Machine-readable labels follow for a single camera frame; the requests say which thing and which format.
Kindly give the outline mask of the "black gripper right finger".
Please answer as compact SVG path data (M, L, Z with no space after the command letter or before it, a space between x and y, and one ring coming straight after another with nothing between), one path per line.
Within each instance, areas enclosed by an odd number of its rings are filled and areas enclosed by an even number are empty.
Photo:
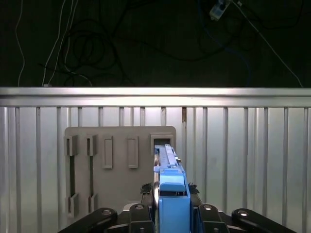
M203 203L197 185L189 184L193 233L295 233L295 231L253 211L240 208L230 215Z

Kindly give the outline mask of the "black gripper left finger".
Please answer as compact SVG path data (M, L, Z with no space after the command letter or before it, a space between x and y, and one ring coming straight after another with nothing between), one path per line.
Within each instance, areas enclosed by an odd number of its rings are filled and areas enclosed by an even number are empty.
M152 185L140 189L141 202L125 206L118 214L111 208L100 208L61 229L60 233L152 233Z

